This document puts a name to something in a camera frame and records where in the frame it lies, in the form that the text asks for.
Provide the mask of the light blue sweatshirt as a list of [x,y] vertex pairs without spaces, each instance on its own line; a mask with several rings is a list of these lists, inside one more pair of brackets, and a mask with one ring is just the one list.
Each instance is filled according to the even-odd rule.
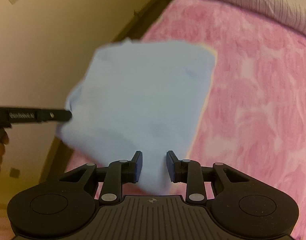
[[101,165],[141,151],[138,186],[167,194],[166,153],[189,152],[216,61],[214,49],[185,41],[101,47],[67,97],[72,118],[56,135]]

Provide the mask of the pink rose blanket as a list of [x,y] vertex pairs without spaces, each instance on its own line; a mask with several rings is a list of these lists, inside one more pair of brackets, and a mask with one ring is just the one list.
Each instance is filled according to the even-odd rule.
[[293,237],[306,239],[306,37],[224,2],[173,0],[132,42],[173,40],[217,54],[185,158],[226,163],[292,196]]

